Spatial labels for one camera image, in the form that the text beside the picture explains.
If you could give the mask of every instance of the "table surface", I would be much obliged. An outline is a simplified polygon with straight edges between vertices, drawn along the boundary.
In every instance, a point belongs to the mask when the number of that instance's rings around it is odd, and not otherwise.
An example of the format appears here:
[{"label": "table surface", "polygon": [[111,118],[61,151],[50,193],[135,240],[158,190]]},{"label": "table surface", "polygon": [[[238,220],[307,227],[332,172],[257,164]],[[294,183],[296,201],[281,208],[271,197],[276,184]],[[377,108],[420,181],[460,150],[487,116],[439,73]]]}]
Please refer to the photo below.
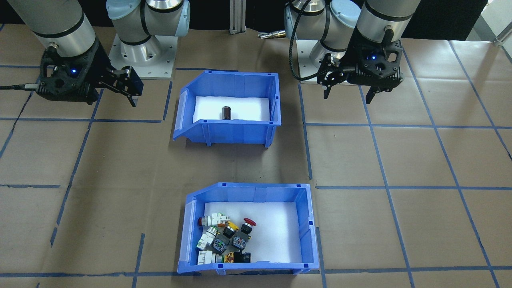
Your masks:
[{"label": "table surface", "polygon": [[[95,30],[108,51],[115,31]],[[402,42],[404,82],[370,105],[358,86],[324,100],[291,76],[288,40],[255,31],[190,30],[136,108],[0,91],[0,286],[209,286],[176,273],[185,196],[229,181],[309,183],[322,269],[219,285],[511,287],[512,65],[488,42]],[[35,82],[42,50],[2,26],[0,85]],[[179,90],[205,69],[279,73],[269,149],[172,141]]]}]

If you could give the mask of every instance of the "cable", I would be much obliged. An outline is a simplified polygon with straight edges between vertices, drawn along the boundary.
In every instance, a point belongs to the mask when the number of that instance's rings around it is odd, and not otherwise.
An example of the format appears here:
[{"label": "cable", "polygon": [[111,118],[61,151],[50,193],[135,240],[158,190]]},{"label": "cable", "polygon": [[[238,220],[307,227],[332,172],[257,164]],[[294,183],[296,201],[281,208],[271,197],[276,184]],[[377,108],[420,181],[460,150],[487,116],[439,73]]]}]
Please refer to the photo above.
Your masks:
[{"label": "cable", "polygon": [[24,91],[35,91],[37,90],[38,84],[18,84],[0,86],[0,90],[24,90]]},{"label": "cable", "polygon": [[304,2],[304,5],[302,6],[300,12],[297,14],[297,19],[295,20],[295,25],[293,25],[293,30],[291,32],[291,37],[290,37],[290,51],[288,53],[288,62],[290,64],[290,70],[291,70],[291,74],[293,75],[293,78],[299,80],[299,81],[306,81],[306,80],[309,80],[309,79],[313,79],[317,76],[320,76],[320,75],[324,75],[324,74],[327,74],[329,71],[326,70],[326,71],[318,71],[312,75],[309,75],[309,76],[306,76],[306,77],[299,77],[297,76],[297,74],[295,73],[295,70],[293,69],[293,61],[292,61],[292,58],[293,58],[293,40],[295,39],[295,33],[297,31],[297,26],[298,26],[298,22],[299,20],[301,19],[302,17],[302,13],[304,12],[304,10],[306,10],[306,7],[308,6],[308,4],[311,2],[311,0],[306,0],[306,2]]}]

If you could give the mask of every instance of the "white foam liner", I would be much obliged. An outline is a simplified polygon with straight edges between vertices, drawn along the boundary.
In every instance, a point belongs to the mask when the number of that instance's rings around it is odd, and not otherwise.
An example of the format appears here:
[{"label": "white foam liner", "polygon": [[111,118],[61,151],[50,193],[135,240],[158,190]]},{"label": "white foam liner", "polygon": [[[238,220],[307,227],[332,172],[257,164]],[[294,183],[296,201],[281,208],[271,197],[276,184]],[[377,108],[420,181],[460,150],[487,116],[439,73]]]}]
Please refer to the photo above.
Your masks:
[{"label": "white foam liner", "polygon": [[194,122],[221,120],[224,106],[231,108],[231,120],[270,121],[268,98],[197,96]]}]

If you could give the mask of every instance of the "metal mounting plate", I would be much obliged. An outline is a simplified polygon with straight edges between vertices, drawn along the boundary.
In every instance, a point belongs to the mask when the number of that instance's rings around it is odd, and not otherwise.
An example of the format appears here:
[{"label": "metal mounting plate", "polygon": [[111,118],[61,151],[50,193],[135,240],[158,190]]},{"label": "metal mounting plate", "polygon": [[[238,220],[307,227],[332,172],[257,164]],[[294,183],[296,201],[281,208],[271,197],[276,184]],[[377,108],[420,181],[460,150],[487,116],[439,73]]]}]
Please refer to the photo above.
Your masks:
[{"label": "metal mounting plate", "polygon": [[[318,68],[309,59],[309,54],[316,44],[316,40],[297,40],[297,54],[298,54],[298,72],[300,77],[306,77],[318,72]],[[316,78],[301,81],[304,84],[316,84]],[[350,85],[350,83],[343,82],[337,85]]]},{"label": "metal mounting plate", "polygon": [[178,37],[156,36],[156,38],[160,41],[162,51],[165,51],[165,53],[155,59],[154,63],[147,66],[140,66],[124,59],[121,55],[121,41],[116,35],[109,53],[112,66],[116,69],[121,69],[126,65],[130,65],[135,69],[141,79],[170,80],[173,73],[176,51],[178,50]]}]

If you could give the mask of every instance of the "blue tape line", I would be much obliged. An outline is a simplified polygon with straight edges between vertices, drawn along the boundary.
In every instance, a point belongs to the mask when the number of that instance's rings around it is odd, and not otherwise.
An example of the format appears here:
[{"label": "blue tape line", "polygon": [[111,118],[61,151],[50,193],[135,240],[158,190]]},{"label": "blue tape line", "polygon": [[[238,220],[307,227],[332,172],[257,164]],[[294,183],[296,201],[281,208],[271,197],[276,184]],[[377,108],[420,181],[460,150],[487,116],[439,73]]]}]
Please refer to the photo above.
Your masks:
[{"label": "blue tape line", "polygon": [[349,126],[349,127],[369,127],[368,124],[357,123],[306,123],[307,126]]},{"label": "blue tape line", "polygon": [[63,122],[89,122],[90,119],[78,118],[20,118],[20,121],[63,121]]},{"label": "blue tape line", "polygon": [[73,179],[75,178],[76,171],[78,169],[78,165],[80,164],[80,159],[82,158],[82,153],[84,148],[86,147],[87,138],[89,137],[89,133],[91,131],[91,126],[94,122],[94,117],[96,116],[96,112],[98,111],[98,106],[101,101],[101,96],[103,95],[103,89],[99,94],[98,100],[96,101],[96,106],[94,107],[93,114],[91,115],[91,119],[89,120],[89,125],[87,126],[87,131],[83,136],[82,145],[80,146],[80,151],[78,152],[78,156],[76,157],[75,166],[73,167],[73,172],[71,173],[71,177],[69,179],[68,188],[66,189],[66,193],[64,194],[64,198],[62,199],[62,204],[60,205],[59,215],[57,216],[57,226],[59,226],[60,221],[62,220],[62,214],[64,213],[64,207],[66,206],[66,201],[68,200],[69,192],[71,190],[71,186],[73,184]]},{"label": "blue tape line", "polygon": [[163,120],[167,118],[167,110],[169,109],[169,101],[170,101],[170,92],[173,89],[173,82],[169,82],[169,91],[167,92],[167,100],[165,100],[165,108],[163,110]]},{"label": "blue tape line", "polygon": [[512,187],[460,187],[462,190],[512,190]]},{"label": "blue tape line", "polygon": [[176,68],[176,70],[184,71],[226,71],[226,72],[238,72],[238,70],[223,70],[223,69],[208,69],[208,68]]},{"label": "blue tape line", "polygon": [[[81,118],[13,118],[5,117],[0,120],[19,120],[19,121],[62,121],[62,122],[89,122],[90,119]],[[145,119],[93,119],[93,122],[121,122],[121,123],[162,123],[162,120],[145,120]]]},{"label": "blue tape line", "polygon": [[114,272],[108,274],[81,274],[81,273],[0,273],[0,278],[49,278],[49,277],[119,277],[126,276],[124,272]]},{"label": "blue tape line", "polygon": [[446,152],[446,148],[444,147],[443,141],[441,139],[441,136],[439,135],[439,131],[435,127],[434,118],[432,117],[432,114],[430,113],[430,108],[426,103],[425,96],[423,94],[423,90],[421,89],[418,79],[416,78],[416,74],[414,73],[414,70],[411,66],[411,62],[409,61],[409,57],[407,56],[407,53],[405,49],[403,50],[403,55],[406,58],[407,64],[409,65],[409,68],[411,69],[411,74],[413,75],[414,82],[416,83],[416,87],[418,88],[419,94],[421,96],[421,100],[423,100],[423,104],[425,105],[426,111],[429,115],[430,121],[432,122],[432,125],[434,126],[434,131],[436,132],[437,139],[439,140],[439,144],[441,145],[441,149],[443,150],[444,158],[446,159],[446,162],[448,163],[448,167],[450,168],[450,172],[452,173],[453,180],[455,181],[455,185],[458,188],[460,199],[462,201],[462,204],[464,205],[464,209],[466,210],[466,214],[470,220],[471,226],[473,228],[473,232],[475,233],[475,236],[478,240],[478,244],[480,245],[480,249],[482,251],[482,254],[485,258],[485,262],[487,263],[487,268],[490,271],[490,275],[493,278],[494,284],[496,285],[496,288],[499,288],[500,285],[498,284],[498,280],[496,279],[496,275],[494,274],[493,267],[490,264],[489,257],[487,256],[487,252],[485,251],[485,248],[482,244],[482,241],[480,240],[480,235],[478,234],[478,230],[476,228],[475,223],[473,222],[473,217],[471,216],[471,212],[469,210],[469,207],[467,206],[466,200],[464,199],[464,194],[462,193],[462,189],[459,184],[459,180],[457,180],[457,176],[455,175],[455,170],[453,169],[452,163],[450,161],[450,158],[448,157],[448,153]]},{"label": "blue tape line", "polygon": [[25,107],[27,106],[30,98],[32,98],[32,95],[34,95],[34,91],[30,92],[29,96],[27,97],[27,100],[23,104],[23,107],[18,114],[18,117],[14,121],[14,124],[12,125],[12,128],[11,128],[11,132],[9,132],[9,136],[7,136],[7,139],[5,140],[4,145],[2,146],[2,149],[0,150],[0,158],[4,155],[5,149],[7,149],[7,145],[9,144],[9,141],[11,141],[12,135],[14,134],[14,128],[16,127],[16,124],[18,123],[18,120],[19,120],[20,116],[22,115],[23,111],[25,110]]},{"label": "blue tape line", "polygon": [[359,273],[396,273],[407,272],[407,268],[378,268],[378,269],[327,269],[326,274],[359,274]]},{"label": "blue tape line", "polygon": [[162,123],[162,120],[123,120],[123,119],[94,119],[93,122],[117,122],[117,123]]},{"label": "blue tape line", "polygon": [[370,119],[370,112],[368,111],[368,106],[366,105],[365,95],[362,92],[361,85],[359,85],[359,93],[361,94],[361,100],[362,100],[362,104],[365,108],[366,118],[368,119],[368,124],[370,125],[370,133],[372,134],[373,145],[375,146],[375,153],[377,153],[377,159],[379,161],[380,172],[382,173],[382,179],[384,181],[384,186],[386,187],[386,194],[388,195],[388,201],[389,201],[389,206],[391,208],[391,214],[393,215],[393,220],[395,221],[396,233],[398,234],[398,240],[400,241],[400,247],[401,247],[402,253],[403,253],[403,260],[406,263],[407,274],[409,276],[409,282],[411,283],[411,288],[415,288],[413,274],[411,272],[411,266],[409,264],[409,258],[407,257],[406,246],[403,242],[402,232],[400,230],[400,225],[398,224],[398,218],[396,216],[395,206],[393,205],[393,198],[391,197],[391,191],[390,191],[389,185],[388,185],[388,179],[386,177],[386,172],[384,171],[384,165],[382,164],[382,158],[380,157],[379,146],[377,144],[377,138],[375,137],[375,131],[373,130],[372,120]]},{"label": "blue tape line", "polygon": [[315,186],[321,190],[377,190],[386,189],[386,186]]},{"label": "blue tape line", "polygon": [[137,287],[137,276],[140,268],[140,260],[142,259],[142,248],[144,247],[144,238],[146,234],[140,234],[139,252],[137,253],[137,262],[135,264],[135,275],[133,276],[132,288]]},{"label": "blue tape line", "polygon": [[[306,123],[307,126],[350,126],[350,127],[387,127],[387,128],[453,128],[453,129],[494,129],[492,126],[450,126],[450,125],[414,125],[414,124],[364,124],[364,123]],[[512,129],[509,126],[499,126],[497,129]]]},{"label": "blue tape line", "polygon": [[0,68],[37,68],[40,66],[30,66],[30,65],[0,65]]},{"label": "blue tape line", "polygon": [[50,247],[53,247],[53,242],[55,242],[55,237],[57,237],[57,227],[53,228],[52,237],[50,238]]},{"label": "blue tape line", "polygon": [[0,158],[4,155],[5,149],[7,149],[7,144],[9,144],[9,141],[11,141],[12,134],[14,134],[14,127],[11,129],[11,132],[9,132],[9,136],[7,136],[7,139],[5,139],[4,145],[0,150]]},{"label": "blue tape line", "polygon": [[373,127],[400,127],[400,128],[432,128],[432,125],[415,125],[415,124],[371,124]]},{"label": "blue tape line", "polygon": [[415,267],[411,268],[413,272],[432,272],[432,271],[478,271],[488,270],[487,266],[452,266],[452,267]]},{"label": "blue tape line", "polygon": [[[377,190],[385,189],[385,186],[315,186],[320,190]],[[475,186],[388,186],[390,190],[497,190],[510,191],[512,187],[475,187]]]},{"label": "blue tape line", "polygon": [[[493,266],[494,270],[512,270],[512,266]],[[431,272],[431,271],[481,271],[488,270],[487,266],[445,266],[445,267],[414,267],[413,272]],[[262,273],[276,274],[278,271],[257,271]],[[375,269],[325,269],[325,274],[357,274],[357,273],[397,273],[407,272],[406,268],[375,268]],[[311,270],[306,274],[322,273],[318,270]],[[284,270],[281,274],[290,274],[290,271]],[[201,276],[198,272],[189,272],[178,274],[178,272],[113,272],[108,274],[82,274],[82,273],[0,273],[0,278],[47,278],[47,277],[158,277],[158,276]]]},{"label": "blue tape line", "polygon": [[178,272],[140,272],[137,273],[137,277],[153,277],[153,276],[200,276],[198,272],[188,272],[178,274]]},{"label": "blue tape line", "polygon": [[490,125],[494,128],[494,131],[496,132],[496,135],[500,139],[501,145],[503,145],[503,147],[507,151],[508,157],[512,160],[512,155],[510,154],[510,150],[507,148],[507,145],[505,144],[505,141],[503,141],[503,138],[501,138],[500,132],[498,131],[498,129],[496,129],[496,125],[494,125],[493,119],[490,117],[490,114],[487,111],[487,108],[485,108],[485,105],[484,105],[484,103],[482,101],[482,98],[480,98],[480,94],[478,94],[477,88],[475,87],[475,84],[473,84],[473,81],[471,80],[470,75],[467,73],[466,68],[464,67],[464,64],[462,64],[462,61],[460,60],[459,55],[455,51],[455,48],[453,47],[453,44],[450,41],[448,41],[448,44],[450,45],[450,48],[452,49],[453,54],[455,54],[455,57],[457,58],[457,61],[459,62],[460,67],[462,68],[462,71],[464,71],[464,75],[466,75],[467,80],[470,82],[471,88],[475,92],[475,95],[476,95],[476,97],[478,99],[478,102],[480,102],[480,105],[482,106],[483,111],[485,112],[485,115],[487,115],[487,118],[489,119]]},{"label": "blue tape line", "polygon": [[8,188],[40,188],[40,189],[58,189],[60,185],[39,185],[39,184],[0,184],[0,187]]},{"label": "blue tape line", "polygon": [[316,242],[318,244],[318,257],[320,260],[320,275],[322,276],[322,287],[327,288],[327,279],[325,277],[324,251],[322,250],[322,238],[320,237],[320,228],[316,227]]},{"label": "blue tape line", "polygon": [[308,160],[309,179],[313,179],[313,169],[311,167],[311,155],[309,154],[308,130],[306,129],[306,112],[304,111],[304,100],[302,99],[301,83],[298,83],[298,96],[301,101],[302,126],[304,128],[304,143],[306,145],[306,158]]}]

